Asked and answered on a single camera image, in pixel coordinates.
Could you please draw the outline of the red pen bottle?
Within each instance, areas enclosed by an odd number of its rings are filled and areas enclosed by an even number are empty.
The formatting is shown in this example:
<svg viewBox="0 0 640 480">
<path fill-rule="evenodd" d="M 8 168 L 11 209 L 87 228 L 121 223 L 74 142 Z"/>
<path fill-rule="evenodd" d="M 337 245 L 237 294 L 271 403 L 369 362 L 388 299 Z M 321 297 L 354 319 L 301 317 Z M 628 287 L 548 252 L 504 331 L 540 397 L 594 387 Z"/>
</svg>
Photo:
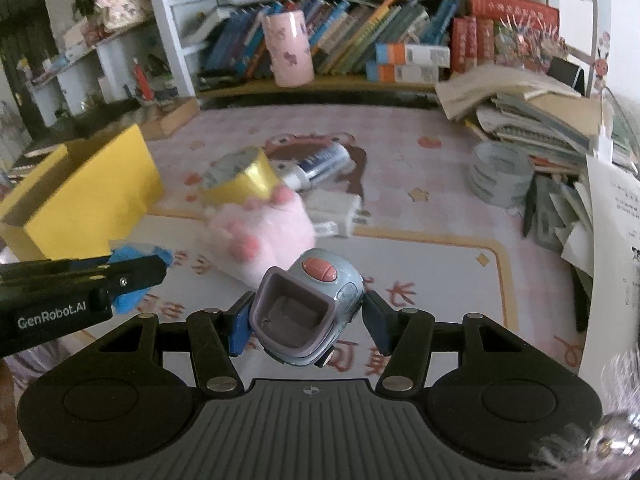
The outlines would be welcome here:
<svg viewBox="0 0 640 480">
<path fill-rule="evenodd" d="M 149 83 L 149 79 L 146 78 L 144 70 L 136 58 L 134 58 L 134 78 L 136 78 L 142 99 L 144 99 L 145 102 L 153 102 L 154 92 Z"/>
</svg>

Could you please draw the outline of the blue wrapper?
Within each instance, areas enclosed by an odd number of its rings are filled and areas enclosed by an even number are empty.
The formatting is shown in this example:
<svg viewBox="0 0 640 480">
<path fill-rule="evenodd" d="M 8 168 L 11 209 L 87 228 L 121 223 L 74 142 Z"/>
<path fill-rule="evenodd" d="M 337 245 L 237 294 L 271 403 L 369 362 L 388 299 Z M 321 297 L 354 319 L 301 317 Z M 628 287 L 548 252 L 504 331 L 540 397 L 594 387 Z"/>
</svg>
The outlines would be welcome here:
<svg viewBox="0 0 640 480">
<path fill-rule="evenodd" d="M 166 278 L 172 253 L 158 246 L 120 245 L 112 250 L 107 264 L 108 294 L 117 314 L 134 310 L 145 294 Z"/>
</svg>

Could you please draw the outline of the white charger plug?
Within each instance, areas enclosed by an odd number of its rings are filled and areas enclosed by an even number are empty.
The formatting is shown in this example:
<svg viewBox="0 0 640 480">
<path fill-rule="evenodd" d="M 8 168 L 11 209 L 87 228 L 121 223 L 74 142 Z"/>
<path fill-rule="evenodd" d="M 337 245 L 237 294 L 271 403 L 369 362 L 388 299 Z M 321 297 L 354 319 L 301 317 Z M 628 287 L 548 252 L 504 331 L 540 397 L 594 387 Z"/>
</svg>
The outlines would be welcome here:
<svg viewBox="0 0 640 480">
<path fill-rule="evenodd" d="M 346 192 L 311 190 L 303 196 L 316 237 L 350 237 L 356 226 L 366 226 L 370 214 L 361 197 Z"/>
</svg>

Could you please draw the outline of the orange white box lower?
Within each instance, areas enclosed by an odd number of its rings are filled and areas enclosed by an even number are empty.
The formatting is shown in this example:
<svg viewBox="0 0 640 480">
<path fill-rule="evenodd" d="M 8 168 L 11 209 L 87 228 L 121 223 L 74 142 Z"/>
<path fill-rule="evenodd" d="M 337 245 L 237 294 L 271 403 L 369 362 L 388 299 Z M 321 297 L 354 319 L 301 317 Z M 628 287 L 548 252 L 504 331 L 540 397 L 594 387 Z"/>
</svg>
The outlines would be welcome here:
<svg viewBox="0 0 640 480">
<path fill-rule="evenodd" d="M 437 84 L 439 68 L 433 65 L 392 65 L 367 62 L 368 81 L 396 82 L 396 84 Z"/>
</svg>

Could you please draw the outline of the grey toy car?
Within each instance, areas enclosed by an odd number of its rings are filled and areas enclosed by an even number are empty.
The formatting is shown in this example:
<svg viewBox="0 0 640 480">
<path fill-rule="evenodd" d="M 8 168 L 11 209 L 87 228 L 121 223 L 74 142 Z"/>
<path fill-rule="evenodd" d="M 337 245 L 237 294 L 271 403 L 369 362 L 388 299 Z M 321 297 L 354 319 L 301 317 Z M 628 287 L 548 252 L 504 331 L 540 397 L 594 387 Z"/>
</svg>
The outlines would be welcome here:
<svg viewBox="0 0 640 480">
<path fill-rule="evenodd" d="M 276 361 L 322 367 L 363 295 L 363 278 L 349 261 L 325 249 L 309 249 L 288 269 L 273 266 L 266 272 L 248 322 Z"/>
</svg>

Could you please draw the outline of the yellow cardboard box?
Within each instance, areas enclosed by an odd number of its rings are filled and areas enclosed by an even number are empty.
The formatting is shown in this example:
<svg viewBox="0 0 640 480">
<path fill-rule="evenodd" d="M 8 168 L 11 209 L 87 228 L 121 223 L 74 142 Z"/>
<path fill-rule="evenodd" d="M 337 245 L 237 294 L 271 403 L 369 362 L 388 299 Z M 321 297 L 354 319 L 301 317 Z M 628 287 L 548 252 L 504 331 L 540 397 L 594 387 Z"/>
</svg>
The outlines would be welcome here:
<svg viewBox="0 0 640 480">
<path fill-rule="evenodd" d="M 1 202 L 1 238 L 21 261 L 90 258 L 124 240 L 163 195 L 140 128 L 60 145 Z"/>
</svg>

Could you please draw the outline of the pink floral plush doll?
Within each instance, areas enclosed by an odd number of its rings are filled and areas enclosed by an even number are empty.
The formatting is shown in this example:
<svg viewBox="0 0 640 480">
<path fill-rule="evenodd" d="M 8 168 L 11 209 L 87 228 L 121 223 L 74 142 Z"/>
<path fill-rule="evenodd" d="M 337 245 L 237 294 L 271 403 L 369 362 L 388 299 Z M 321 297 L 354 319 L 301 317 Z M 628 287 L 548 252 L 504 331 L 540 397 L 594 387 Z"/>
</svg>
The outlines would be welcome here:
<svg viewBox="0 0 640 480">
<path fill-rule="evenodd" d="M 143 23 L 153 14 L 151 0 L 96 0 L 96 7 L 108 32 Z"/>
</svg>

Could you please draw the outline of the grey tape roll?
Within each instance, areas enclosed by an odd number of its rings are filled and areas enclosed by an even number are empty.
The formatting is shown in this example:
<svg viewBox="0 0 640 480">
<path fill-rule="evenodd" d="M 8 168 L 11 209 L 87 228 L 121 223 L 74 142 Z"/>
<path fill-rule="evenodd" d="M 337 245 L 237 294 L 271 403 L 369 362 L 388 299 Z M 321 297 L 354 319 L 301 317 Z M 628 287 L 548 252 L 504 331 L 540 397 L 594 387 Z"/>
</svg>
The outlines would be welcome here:
<svg viewBox="0 0 640 480">
<path fill-rule="evenodd" d="M 523 150 L 488 141 L 473 148 L 468 182 L 485 203 L 509 209 L 525 202 L 534 174 L 534 165 Z"/>
</svg>

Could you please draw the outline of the orange white box upper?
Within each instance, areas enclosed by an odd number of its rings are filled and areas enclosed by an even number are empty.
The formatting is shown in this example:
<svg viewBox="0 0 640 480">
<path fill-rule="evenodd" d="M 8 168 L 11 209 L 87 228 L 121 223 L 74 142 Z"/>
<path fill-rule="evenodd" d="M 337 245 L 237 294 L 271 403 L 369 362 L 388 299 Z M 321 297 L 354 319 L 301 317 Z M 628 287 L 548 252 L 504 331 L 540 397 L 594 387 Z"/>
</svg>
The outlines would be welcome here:
<svg viewBox="0 0 640 480">
<path fill-rule="evenodd" d="M 428 44 L 376 44 L 375 61 L 385 65 L 450 67 L 450 49 Z"/>
</svg>

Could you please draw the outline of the stack of papers and books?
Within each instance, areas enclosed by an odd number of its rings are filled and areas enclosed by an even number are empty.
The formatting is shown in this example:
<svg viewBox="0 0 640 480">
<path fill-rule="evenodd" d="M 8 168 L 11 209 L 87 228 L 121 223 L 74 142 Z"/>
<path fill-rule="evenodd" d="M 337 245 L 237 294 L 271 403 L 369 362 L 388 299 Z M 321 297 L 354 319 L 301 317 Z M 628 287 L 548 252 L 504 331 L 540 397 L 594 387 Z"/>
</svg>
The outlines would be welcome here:
<svg viewBox="0 0 640 480">
<path fill-rule="evenodd" d="M 480 142 L 523 150 L 535 174 L 525 202 L 522 235 L 561 255 L 572 268 L 576 325 L 585 330 L 593 256 L 588 244 L 594 220 L 587 195 L 587 158 L 603 146 L 631 174 L 639 170 L 639 139 L 615 122 L 612 98 L 586 98 L 574 87 L 544 74 L 486 65 L 436 84 L 442 111 L 465 122 Z"/>
</svg>

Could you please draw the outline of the orange white box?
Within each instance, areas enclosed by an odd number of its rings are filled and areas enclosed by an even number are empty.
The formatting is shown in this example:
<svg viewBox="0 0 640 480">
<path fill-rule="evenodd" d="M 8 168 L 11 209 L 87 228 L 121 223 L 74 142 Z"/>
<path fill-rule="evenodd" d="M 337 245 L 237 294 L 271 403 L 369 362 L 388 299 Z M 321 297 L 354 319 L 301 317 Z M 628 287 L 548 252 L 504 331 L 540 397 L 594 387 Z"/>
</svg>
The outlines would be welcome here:
<svg viewBox="0 0 640 480">
<path fill-rule="evenodd" d="M 375 61 L 385 65 L 450 67 L 450 49 L 428 44 L 376 44 Z"/>
<path fill-rule="evenodd" d="M 396 82 L 396 84 L 437 84 L 439 68 L 433 65 L 392 65 L 367 62 L 368 81 Z"/>
</svg>

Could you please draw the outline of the blue white tube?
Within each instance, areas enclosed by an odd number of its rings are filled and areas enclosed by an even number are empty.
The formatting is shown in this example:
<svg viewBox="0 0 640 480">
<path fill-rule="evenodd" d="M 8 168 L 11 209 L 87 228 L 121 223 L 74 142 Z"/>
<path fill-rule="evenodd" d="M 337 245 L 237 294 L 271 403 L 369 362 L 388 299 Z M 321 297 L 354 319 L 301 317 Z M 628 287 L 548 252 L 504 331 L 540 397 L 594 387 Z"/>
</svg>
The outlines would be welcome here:
<svg viewBox="0 0 640 480">
<path fill-rule="evenodd" d="M 347 148 L 343 144 L 332 142 L 299 162 L 272 160 L 270 164 L 285 185 L 294 192 L 302 192 L 335 177 L 349 166 L 351 161 Z"/>
</svg>

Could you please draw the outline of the pink plush paw toy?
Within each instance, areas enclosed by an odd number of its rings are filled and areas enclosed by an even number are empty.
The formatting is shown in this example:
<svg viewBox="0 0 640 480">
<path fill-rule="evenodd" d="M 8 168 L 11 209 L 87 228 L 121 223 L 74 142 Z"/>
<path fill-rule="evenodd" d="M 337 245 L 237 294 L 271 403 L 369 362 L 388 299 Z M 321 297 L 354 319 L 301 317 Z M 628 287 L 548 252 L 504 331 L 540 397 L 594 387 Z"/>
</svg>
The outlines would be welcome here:
<svg viewBox="0 0 640 480">
<path fill-rule="evenodd" d="M 217 269 L 256 289 L 269 269 L 288 270 L 314 248 L 316 233 L 302 198 L 280 184 L 265 200 L 222 205 L 207 218 L 198 244 Z"/>
</svg>

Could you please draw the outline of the red book box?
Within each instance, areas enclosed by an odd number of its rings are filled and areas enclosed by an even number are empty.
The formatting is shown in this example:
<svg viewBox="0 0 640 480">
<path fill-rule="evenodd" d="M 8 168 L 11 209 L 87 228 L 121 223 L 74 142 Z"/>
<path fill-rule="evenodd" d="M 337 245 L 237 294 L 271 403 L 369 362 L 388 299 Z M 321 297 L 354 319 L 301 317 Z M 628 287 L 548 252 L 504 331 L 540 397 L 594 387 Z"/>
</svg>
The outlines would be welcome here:
<svg viewBox="0 0 640 480">
<path fill-rule="evenodd" d="M 528 25 L 537 30 L 560 29 L 560 12 L 533 0 L 466 0 L 471 15 L 495 22 L 506 22 L 514 18 L 516 24 Z"/>
</svg>

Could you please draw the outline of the pink cylindrical cup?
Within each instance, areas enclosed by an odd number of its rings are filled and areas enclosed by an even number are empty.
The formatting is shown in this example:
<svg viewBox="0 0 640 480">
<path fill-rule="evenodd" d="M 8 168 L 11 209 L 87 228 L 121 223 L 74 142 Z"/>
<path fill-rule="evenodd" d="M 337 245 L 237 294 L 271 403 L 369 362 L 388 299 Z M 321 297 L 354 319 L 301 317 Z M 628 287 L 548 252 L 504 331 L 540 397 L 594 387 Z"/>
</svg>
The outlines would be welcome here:
<svg viewBox="0 0 640 480">
<path fill-rule="evenodd" d="M 314 80 L 314 63 L 301 10 L 270 14 L 262 18 L 266 47 L 274 82 L 296 88 Z"/>
</svg>

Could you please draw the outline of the pink checked tablecloth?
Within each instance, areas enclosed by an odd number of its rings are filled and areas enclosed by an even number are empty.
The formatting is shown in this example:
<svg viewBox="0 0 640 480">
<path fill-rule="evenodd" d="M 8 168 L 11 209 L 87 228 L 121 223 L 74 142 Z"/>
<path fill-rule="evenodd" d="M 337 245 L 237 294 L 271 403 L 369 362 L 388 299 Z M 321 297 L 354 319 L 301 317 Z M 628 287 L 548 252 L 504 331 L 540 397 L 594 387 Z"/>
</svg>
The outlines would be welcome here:
<svg viewBox="0 0 640 480">
<path fill-rule="evenodd" d="M 198 235 L 198 185 L 213 162 L 257 145 L 281 168 L 340 142 L 352 170 L 310 196 L 320 247 L 349 260 L 395 308 L 446 322 L 484 313 L 578 370 L 585 337 L 575 326 L 572 270 L 524 228 L 523 207 L 492 206 L 471 191 L 476 141 L 438 110 L 292 105 L 199 114 L 149 145 L 165 194 L 130 238 L 170 249 L 174 263 L 137 311 L 182 321 L 206 307 L 228 308 L 244 292 Z"/>
</svg>

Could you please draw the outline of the gold tape roll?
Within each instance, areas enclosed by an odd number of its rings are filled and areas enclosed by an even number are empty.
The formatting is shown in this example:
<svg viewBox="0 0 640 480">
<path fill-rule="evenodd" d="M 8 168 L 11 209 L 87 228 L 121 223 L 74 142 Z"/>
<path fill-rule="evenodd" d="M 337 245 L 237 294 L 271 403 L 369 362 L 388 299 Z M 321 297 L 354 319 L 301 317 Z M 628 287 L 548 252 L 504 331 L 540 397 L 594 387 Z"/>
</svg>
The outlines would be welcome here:
<svg viewBox="0 0 640 480">
<path fill-rule="evenodd" d="M 206 204 L 242 204 L 249 198 L 268 200 L 281 184 L 261 148 L 247 146 L 225 154 L 202 174 L 201 196 Z"/>
</svg>

